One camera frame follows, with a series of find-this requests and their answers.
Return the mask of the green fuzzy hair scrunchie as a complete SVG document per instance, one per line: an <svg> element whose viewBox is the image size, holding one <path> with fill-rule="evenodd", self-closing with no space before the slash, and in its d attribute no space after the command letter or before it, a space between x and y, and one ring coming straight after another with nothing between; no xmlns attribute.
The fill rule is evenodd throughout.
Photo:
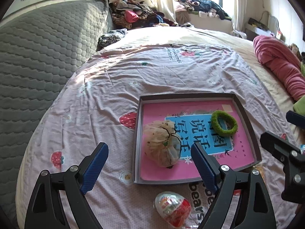
<svg viewBox="0 0 305 229"><path fill-rule="evenodd" d="M214 111L211 115L210 123L213 130L223 137L233 136L238 130L236 119L225 111Z"/></svg>

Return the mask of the green cloth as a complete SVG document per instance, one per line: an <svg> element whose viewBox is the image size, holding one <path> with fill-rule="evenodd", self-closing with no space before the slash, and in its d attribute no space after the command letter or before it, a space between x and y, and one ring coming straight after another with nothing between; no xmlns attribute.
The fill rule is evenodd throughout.
<svg viewBox="0 0 305 229"><path fill-rule="evenodd" d="M301 73L304 77L304 61L301 62ZM294 112L299 115L305 115L305 97L304 95L293 105Z"/></svg>

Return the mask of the pink rolled blanket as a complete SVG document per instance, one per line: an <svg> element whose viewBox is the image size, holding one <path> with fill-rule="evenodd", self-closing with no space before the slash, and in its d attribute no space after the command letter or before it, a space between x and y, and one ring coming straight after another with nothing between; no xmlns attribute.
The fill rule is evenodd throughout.
<svg viewBox="0 0 305 229"><path fill-rule="evenodd" d="M275 37L259 35L253 40L258 61L269 68L290 96L298 101L304 96L304 73L301 61Z"/></svg>

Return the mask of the red egg-shaped wrapped toy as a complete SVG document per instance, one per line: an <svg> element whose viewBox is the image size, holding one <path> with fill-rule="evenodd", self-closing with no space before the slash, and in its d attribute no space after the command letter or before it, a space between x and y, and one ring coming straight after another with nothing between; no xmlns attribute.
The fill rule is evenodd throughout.
<svg viewBox="0 0 305 229"><path fill-rule="evenodd" d="M159 193L153 203L160 217L174 228L182 227L190 215L191 205L178 193Z"/></svg>

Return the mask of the pink and blue book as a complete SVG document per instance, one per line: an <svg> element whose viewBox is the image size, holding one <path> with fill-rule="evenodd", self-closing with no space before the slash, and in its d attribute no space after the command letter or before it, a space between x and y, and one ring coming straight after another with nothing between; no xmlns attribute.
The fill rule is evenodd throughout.
<svg viewBox="0 0 305 229"><path fill-rule="evenodd" d="M221 137L213 130L210 118L216 110L225 111L236 119L238 130L233 136ZM157 166L141 152L139 177L144 182L169 184L198 179L200 175L190 152L194 143L199 143L218 163L234 170L242 170L257 162L247 126L232 99L144 104L142 126L156 120L175 122L176 132L181 138L181 155L178 163L168 169Z"/></svg>

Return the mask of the white side desk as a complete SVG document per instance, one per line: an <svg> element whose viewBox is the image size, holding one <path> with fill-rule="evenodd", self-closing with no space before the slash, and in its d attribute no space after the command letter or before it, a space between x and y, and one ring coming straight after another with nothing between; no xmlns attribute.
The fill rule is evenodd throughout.
<svg viewBox="0 0 305 229"><path fill-rule="evenodd" d="M279 28L279 21L275 17L268 18L268 24L265 25L261 21L250 18L245 24L245 33L247 35L247 40L253 41L255 37L263 35L275 37L276 39L285 42L286 38L283 36Z"/></svg>

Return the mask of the pink strawberry print bedsheet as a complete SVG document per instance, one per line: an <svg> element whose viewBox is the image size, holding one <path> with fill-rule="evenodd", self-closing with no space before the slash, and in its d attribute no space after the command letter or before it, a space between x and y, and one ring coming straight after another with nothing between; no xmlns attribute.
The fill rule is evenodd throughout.
<svg viewBox="0 0 305 229"><path fill-rule="evenodd" d="M168 228L153 200L164 186L132 183L134 121L139 98L172 93L235 93L256 136L304 132L286 121L293 100L256 58L251 41L190 28L132 30L96 53L70 78L26 148L17 181L20 228L42 170L63 172L100 142L109 157L87 200L103 228Z"/></svg>

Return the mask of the dark shallow box tray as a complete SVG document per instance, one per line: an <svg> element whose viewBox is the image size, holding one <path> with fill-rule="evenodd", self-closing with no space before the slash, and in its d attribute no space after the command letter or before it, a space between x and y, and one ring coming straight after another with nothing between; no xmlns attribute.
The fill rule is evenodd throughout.
<svg viewBox="0 0 305 229"><path fill-rule="evenodd" d="M229 137L218 135L211 126L214 111L235 118L238 129ZM171 168L159 167L144 152L146 125L173 122L180 139L180 159ZM237 95L231 93L193 93L150 95L139 98L134 145L133 181L136 184L171 185L199 181L191 157L191 146L198 143L218 163L241 171L261 162L261 152L253 127Z"/></svg>

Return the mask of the grey quilted headboard cover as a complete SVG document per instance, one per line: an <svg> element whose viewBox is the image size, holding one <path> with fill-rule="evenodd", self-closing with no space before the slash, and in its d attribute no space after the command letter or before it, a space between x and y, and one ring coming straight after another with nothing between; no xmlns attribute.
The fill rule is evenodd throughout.
<svg viewBox="0 0 305 229"><path fill-rule="evenodd" d="M1 27L1 213L12 224L18 172L33 132L112 28L108 0L46 5Z"/></svg>

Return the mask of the clothes pile on windowsill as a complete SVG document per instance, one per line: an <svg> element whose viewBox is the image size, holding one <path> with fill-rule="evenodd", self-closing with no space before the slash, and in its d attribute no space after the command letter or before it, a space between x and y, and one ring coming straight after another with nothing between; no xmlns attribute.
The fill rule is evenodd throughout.
<svg viewBox="0 0 305 229"><path fill-rule="evenodd" d="M196 12L212 12L221 20L229 20L232 18L222 9L220 5L215 3L212 0L177 0L181 5L186 7L187 11L196 11Z"/></svg>

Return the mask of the dark patterned cloth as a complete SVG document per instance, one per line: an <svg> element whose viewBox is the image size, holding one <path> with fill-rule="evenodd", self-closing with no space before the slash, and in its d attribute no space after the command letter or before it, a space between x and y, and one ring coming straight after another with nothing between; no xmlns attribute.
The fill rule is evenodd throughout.
<svg viewBox="0 0 305 229"><path fill-rule="evenodd" d="M119 40L123 39L128 33L126 28L120 30L111 30L107 34L103 34L98 39L97 49L96 51L100 51L107 46L110 46Z"/></svg>

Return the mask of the clothes pile beside bed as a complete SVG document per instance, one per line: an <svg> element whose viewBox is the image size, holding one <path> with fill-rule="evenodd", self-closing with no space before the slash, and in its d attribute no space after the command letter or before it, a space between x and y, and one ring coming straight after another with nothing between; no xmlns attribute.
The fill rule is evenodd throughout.
<svg viewBox="0 0 305 229"><path fill-rule="evenodd" d="M109 3L116 29L133 30L154 26L178 26L168 15L148 6L144 1L116 0Z"/></svg>

